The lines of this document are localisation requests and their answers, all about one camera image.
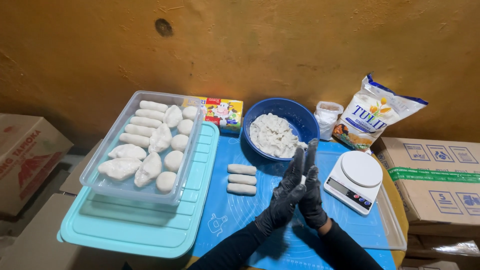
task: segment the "black sleeve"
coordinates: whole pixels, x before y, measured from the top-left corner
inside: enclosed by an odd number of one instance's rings
[[[332,228],[319,235],[329,250],[334,269],[383,270],[382,267],[332,219]]]
[[[255,222],[235,232],[194,262],[187,270],[236,270],[267,239]]]

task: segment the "clear plastic container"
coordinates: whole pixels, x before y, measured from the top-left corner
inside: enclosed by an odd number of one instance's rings
[[[177,105],[180,109],[184,108],[183,104],[186,104],[187,101],[190,101],[191,104],[197,104],[198,110],[195,120],[193,121],[192,132],[188,138],[183,160],[177,173],[175,183],[173,184],[172,191],[168,194],[161,194],[157,190],[155,179],[153,179],[151,183],[144,187],[137,187],[133,183],[134,176],[119,182],[111,180],[106,175],[99,174],[97,170],[98,166],[102,162],[111,159],[108,157],[108,153],[113,148],[125,144],[119,141],[120,134],[124,132],[125,126],[130,122],[130,118],[135,116],[135,111],[140,108],[140,101],[142,100],[163,103],[167,104],[168,106]],[[197,146],[202,120],[203,114],[201,110],[201,103],[198,98],[148,91],[135,92],[83,171],[82,175],[80,176],[80,182],[84,186],[91,187],[93,191],[98,194],[137,201],[177,205],[180,202],[180,197],[190,172],[190,166],[193,160],[193,153],[195,152],[195,148]],[[172,132],[172,136],[178,134],[177,128],[170,130]],[[172,148],[169,147],[167,150],[159,153],[160,157],[162,158],[162,172],[167,171],[163,161],[165,156],[171,151]]]

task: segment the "digital kitchen scale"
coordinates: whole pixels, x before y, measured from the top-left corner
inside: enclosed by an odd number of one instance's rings
[[[362,215],[368,215],[383,179],[380,164],[360,151],[343,153],[328,175],[324,189]]]

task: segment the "dough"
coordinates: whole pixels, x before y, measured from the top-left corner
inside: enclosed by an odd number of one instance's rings
[[[136,116],[139,117],[146,117],[150,119],[155,119],[159,121],[163,121],[163,116],[165,115],[162,112],[159,112],[157,110],[145,110],[145,109],[139,109],[135,112]]]
[[[297,147],[307,149],[292,133],[287,120],[269,113],[262,114],[250,124],[250,140],[262,152],[278,158],[289,159]]]
[[[230,183],[237,183],[237,184],[250,184],[250,185],[257,184],[257,178],[255,178],[255,176],[244,175],[244,174],[230,174],[228,176],[228,181]]]
[[[177,129],[180,134],[190,136],[190,132],[192,131],[193,121],[190,119],[185,119],[180,121]]]
[[[242,164],[229,164],[227,171],[229,173],[249,174],[255,175],[257,173],[257,167],[247,166]]]
[[[130,118],[130,124],[158,128],[162,124],[162,121],[146,117],[133,116]]]
[[[133,158],[107,160],[98,166],[98,172],[112,180],[122,181],[132,176],[141,164],[139,159]]]
[[[127,144],[133,144],[136,146],[140,146],[143,148],[148,148],[150,145],[148,137],[145,136],[140,136],[140,135],[134,135],[134,134],[128,134],[128,133],[122,133],[120,134],[120,141],[127,143]]]
[[[182,111],[182,116],[184,119],[190,119],[190,120],[195,120],[195,116],[197,115],[197,107],[194,106],[188,106],[185,107]]]
[[[150,183],[150,179],[157,177],[162,172],[162,159],[153,152],[143,161],[135,173],[135,186],[142,187]]]
[[[185,152],[187,147],[188,136],[183,134],[175,135],[172,139],[171,145],[173,150],[178,150],[180,152]]]
[[[147,152],[140,146],[125,144],[113,148],[113,150],[108,153],[108,156],[112,159],[134,158],[143,160],[147,157]]]
[[[161,124],[155,131],[153,131],[150,137],[150,146],[148,147],[148,153],[163,152],[170,147],[172,141],[172,132],[168,128],[167,124]]]
[[[169,128],[176,127],[183,117],[181,115],[181,110],[177,105],[172,105],[166,112],[163,122],[168,125]]]
[[[255,195],[257,193],[257,187],[249,184],[229,183],[227,185],[227,191],[237,194]]]
[[[165,168],[170,172],[177,173],[180,168],[183,153],[180,151],[172,151],[165,156]]]
[[[174,172],[162,172],[156,179],[156,187],[162,194],[168,194],[172,191],[173,184],[177,174]]]
[[[140,108],[146,110],[157,110],[161,112],[165,112],[168,109],[168,106],[162,103],[156,103],[153,101],[140,101]]]
[[[155,128],[153,127],[146,127],[134,124],[128,124],[125,126],[125,132],[129,134],[136,134],[145,137],[151,137]]]

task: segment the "gloved hand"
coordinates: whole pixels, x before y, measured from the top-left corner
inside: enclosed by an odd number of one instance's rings
[[[293,217],[295,205],[305,194],[305,185],[300,184],[303,173],[304,151],[295,150],[293,160],[288,165],[278,187],[273,189],[270,205],[258,217],[255,223],[266,236],[273,230],[285,226]]]
[[[315,230],[323,226],[327,220],[327,213],[322,208],[320,198],[320,181],[318,181],[318,168],[315,166],[315,154],[318,140],[313,139],[308,143],[307,158],[305,160],[304,175],[307,177],[305,185],[307,192],[299,202],[299,210],[307,225]]]

